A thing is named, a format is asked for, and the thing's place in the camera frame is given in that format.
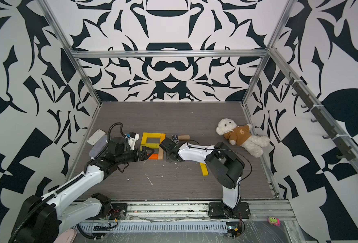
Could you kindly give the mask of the yellow block long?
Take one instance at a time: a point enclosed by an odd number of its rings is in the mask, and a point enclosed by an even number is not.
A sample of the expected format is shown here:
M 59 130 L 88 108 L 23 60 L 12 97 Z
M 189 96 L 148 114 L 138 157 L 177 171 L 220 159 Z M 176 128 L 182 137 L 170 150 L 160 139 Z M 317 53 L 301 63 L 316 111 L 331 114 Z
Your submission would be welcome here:
M 203 176 L 208 176 L 208 169 L 206 164 L 200 163 L 200 168 Z

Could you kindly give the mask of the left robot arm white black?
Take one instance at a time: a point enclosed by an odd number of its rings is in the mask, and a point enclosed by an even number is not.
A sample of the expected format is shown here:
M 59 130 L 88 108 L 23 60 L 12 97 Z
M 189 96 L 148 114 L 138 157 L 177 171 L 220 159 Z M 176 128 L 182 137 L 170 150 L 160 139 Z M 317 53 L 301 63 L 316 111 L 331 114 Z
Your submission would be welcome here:
M 103 148 L 90 158 L 79 175 L 45 195 L 33 195 L 23 202 L 10 243 L 53 243 L 68 228 L 109 212 L 110 199 L 99 193 L 78 205 L 69 205 L 113 172 L 123 172 L 119 165 L 127 167 L 130 163 L 145 161 L 155 151 L 146 146 L 136 148 L 135 133 L 121 133 L 112 138 L 111 132 L 112 127 Z

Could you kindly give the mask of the amber orange block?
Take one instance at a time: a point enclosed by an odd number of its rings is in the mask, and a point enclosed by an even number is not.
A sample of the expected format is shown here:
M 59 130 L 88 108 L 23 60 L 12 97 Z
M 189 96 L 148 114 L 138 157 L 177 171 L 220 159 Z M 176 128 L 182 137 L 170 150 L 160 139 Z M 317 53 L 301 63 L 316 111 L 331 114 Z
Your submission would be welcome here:
M 166 138 L 166 134 L 164 133 L 161 133 L 161 136 L 160 136 L 160 143 L 163 142 L 163 140 Z

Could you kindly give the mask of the natural wood block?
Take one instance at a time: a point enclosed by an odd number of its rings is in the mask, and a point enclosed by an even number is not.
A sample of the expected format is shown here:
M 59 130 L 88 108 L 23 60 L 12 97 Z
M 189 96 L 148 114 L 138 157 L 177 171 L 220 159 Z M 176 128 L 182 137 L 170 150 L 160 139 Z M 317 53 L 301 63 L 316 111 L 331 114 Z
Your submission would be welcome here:
M 164 156 L 164 150 L 163 149 L 159 149 L 159 152 L 158 152 L 158 159 L 159 160 L 162 160 L 163 159 L 163 156 Z
M 190 140 L 190 136 L 189 136 L 189 135 L 178 135 L 178 140 L 181 140 L 181 141 L 189 141 L 189 140 Z

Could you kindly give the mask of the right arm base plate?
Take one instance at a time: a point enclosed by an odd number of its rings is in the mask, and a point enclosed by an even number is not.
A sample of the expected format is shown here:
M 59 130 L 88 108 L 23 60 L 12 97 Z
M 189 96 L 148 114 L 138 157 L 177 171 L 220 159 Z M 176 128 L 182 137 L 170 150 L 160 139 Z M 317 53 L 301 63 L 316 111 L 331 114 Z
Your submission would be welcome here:
M 239 201 L 233 209 L 222 202 L 211 202 L 207 214 L 211 219 L 248 219 L 251 212 L 246 202 Z

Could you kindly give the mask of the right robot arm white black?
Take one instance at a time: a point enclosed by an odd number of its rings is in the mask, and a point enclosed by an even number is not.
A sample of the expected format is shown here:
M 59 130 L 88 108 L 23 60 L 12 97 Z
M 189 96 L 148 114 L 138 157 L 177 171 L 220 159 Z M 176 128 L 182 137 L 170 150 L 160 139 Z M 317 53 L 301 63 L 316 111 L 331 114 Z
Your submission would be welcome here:
M 234 209 L 241 199 L 239 182 L 245 164 L 225 143 L 201 146 L 188 142 L 164 139 L 160 148 L 176 162 L 193 161 L 206 164 L 213 176 L 223 187 L 222 203 Z

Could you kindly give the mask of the red orange block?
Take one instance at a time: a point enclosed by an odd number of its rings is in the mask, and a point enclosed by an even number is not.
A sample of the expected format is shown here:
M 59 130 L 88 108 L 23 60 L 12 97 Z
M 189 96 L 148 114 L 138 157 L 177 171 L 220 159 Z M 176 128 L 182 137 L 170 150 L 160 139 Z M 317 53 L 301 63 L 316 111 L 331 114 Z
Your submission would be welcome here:
M 148 159 L 149 160 L 158 160 L 159 156 L 158 156 L 158 154 L 152 154 Z

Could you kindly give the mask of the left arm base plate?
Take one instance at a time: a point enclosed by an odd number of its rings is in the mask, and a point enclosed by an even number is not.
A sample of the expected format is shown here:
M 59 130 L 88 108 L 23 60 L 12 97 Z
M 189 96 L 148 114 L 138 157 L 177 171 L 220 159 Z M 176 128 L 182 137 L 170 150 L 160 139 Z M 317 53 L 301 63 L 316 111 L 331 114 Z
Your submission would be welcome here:
M 111 203 L 110 206 L 105 206 L 98 215 L 87 220 L 123 219 L 127 215 L 127 206 L 127 203 Z

